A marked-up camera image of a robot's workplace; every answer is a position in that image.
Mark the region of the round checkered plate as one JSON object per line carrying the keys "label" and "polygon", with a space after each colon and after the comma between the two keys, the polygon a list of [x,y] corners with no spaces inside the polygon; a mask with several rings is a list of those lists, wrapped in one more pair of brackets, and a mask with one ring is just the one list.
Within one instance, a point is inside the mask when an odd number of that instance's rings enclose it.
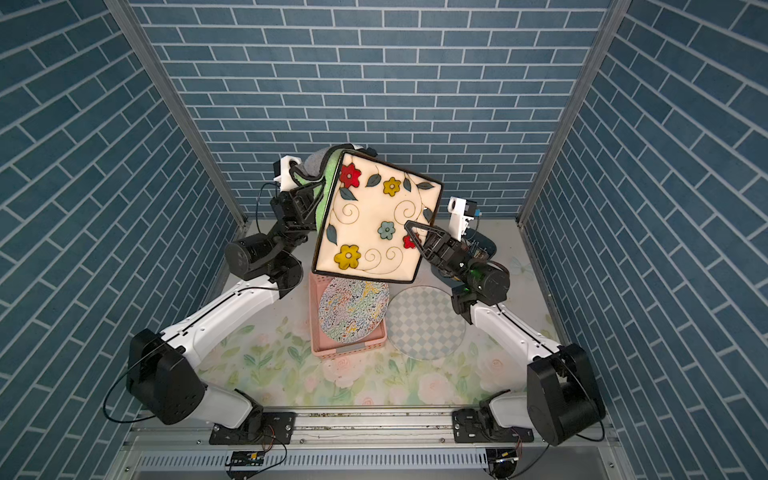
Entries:
{"label": "round checkered plate", "polygon": [[415,360],[439,360],[462,344],[467,323],[452,307],[451,295],[431,286],[397,293],[386,313],[390,342]]}

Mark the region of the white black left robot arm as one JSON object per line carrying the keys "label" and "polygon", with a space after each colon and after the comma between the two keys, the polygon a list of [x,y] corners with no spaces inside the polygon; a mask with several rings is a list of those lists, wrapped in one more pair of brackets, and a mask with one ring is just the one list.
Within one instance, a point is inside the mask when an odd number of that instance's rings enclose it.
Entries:
{"label": "white black left robot arm", "polygon": [[186,319],[131,339],[126,389],[154,418],[166,425],[196,418],[245,437],[260,434],[262,406],[240,390],[205,383],[196,369],[222,340],[302,283],[304,270],[293,251],[316,227],[322,191],[315,183],[273,197],[273,227],[225,248],[238,283]]}

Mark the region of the square floral plate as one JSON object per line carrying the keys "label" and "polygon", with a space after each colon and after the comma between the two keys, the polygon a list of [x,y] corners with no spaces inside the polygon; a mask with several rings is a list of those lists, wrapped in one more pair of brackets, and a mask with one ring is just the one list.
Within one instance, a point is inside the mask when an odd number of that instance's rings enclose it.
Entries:
{"label": "square floral plate", "polygon": [[318,230],[312,271],[350,279],[410,284],[421,255],[408,220],[432,225],[443,184],[377,159],[345,153]]}

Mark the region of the green grey microfibre cloth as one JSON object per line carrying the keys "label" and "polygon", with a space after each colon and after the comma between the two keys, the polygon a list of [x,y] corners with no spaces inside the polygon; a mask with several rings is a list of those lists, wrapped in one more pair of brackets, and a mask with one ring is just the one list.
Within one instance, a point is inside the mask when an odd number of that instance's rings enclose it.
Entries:
{"label": "green grey microfibre cloth", "polygon": [[302,160],[300,166],[291,168],[291,176],[299,187],[313,185],[321,188],[321,200],[316,211],[316,230],[323,225],[331,190],[340,175],[340,164],[345,153],[358,154],[367,159],[377,157],[377,151],[373,148],[346,143],[316,151],[306,160]]}

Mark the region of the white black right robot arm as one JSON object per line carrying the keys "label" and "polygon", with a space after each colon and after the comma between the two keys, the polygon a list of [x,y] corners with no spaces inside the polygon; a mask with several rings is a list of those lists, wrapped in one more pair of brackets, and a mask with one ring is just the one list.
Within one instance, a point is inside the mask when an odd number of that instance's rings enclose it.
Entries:
{"label": "white black right robot arm", "polygon": [[586,352],[547,338],[503,304],[510,287],[506,267],[473,255],[466,241],[442,228],[409,220],[405,229],[422,258],[458,282],[451,292],[454,312],[526,368],[525,400],[499,392],[481,402],[486,438],[531,430],[557,446],[603,423],[606,408]]}

